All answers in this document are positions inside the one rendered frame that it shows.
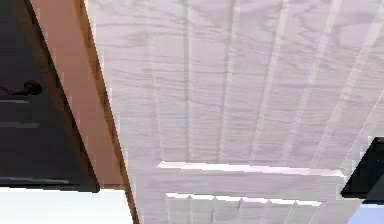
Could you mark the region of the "dark grey room door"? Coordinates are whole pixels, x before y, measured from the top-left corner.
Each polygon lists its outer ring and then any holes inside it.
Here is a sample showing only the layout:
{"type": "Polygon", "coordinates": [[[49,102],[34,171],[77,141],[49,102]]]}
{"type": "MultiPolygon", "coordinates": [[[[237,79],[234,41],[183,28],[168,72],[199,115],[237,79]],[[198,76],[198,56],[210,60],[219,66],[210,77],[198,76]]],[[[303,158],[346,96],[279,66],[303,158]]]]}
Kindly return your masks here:
{"type": "Polygon", "coordinates": [[[10,0],[0,0],[0,85],[34,80],[39,95],[0,96],[0,187],[100,191],[73,115],[59,113],[10,0]]]}

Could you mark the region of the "black angular box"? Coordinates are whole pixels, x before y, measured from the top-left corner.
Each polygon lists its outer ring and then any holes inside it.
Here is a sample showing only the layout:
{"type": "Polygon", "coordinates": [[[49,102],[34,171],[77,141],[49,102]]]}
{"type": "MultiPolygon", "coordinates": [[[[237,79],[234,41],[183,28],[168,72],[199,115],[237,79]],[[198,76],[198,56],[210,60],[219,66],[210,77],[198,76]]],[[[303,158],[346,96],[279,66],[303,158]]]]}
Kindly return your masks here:
{"type": "Polygon", "coordinates": [[[384,205],[384,137],[375,137],[340,195],[384,205]]]}

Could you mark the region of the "brown wooden door frame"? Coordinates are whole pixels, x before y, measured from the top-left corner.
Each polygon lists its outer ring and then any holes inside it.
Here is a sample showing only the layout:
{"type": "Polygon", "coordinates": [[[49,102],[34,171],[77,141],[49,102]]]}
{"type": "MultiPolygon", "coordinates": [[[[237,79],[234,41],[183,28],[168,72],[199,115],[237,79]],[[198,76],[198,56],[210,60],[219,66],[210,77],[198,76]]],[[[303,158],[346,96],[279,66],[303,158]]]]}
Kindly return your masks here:
{"type": "Polygon", "coordinates": [[[140,224],[85,0],[10,2],[59,113],[73,115],[100,187],[122,190],[140,224]]]}

